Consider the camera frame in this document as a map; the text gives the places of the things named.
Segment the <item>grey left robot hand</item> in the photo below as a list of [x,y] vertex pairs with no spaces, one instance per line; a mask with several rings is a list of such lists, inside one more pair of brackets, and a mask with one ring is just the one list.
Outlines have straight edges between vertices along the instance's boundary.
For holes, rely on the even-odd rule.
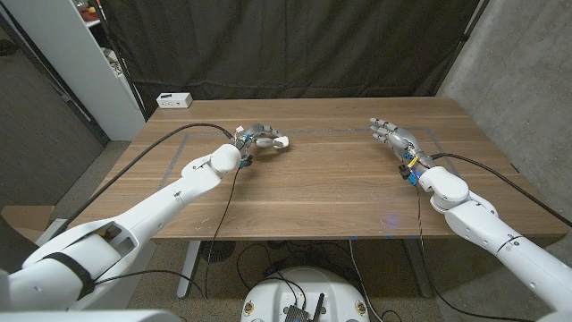
[[247,129],[239,127],[231,139],[231,144],[245,157],[248,155],[248,149],[251,145],[256,145],[259,148],[281,149],[287,148],[290,141],[287,136],[282,135],[274,127],[257,123]]

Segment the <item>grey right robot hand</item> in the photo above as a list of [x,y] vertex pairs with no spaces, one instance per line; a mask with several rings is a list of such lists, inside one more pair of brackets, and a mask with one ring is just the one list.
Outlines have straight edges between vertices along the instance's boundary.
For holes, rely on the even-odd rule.
[[435,166],[434,161],[426,155],[416,137],[408,130],[377,118],[371,118],[370,123],[373,137],[392,149],[397,158],[409,167],[422,166],[425,170]]

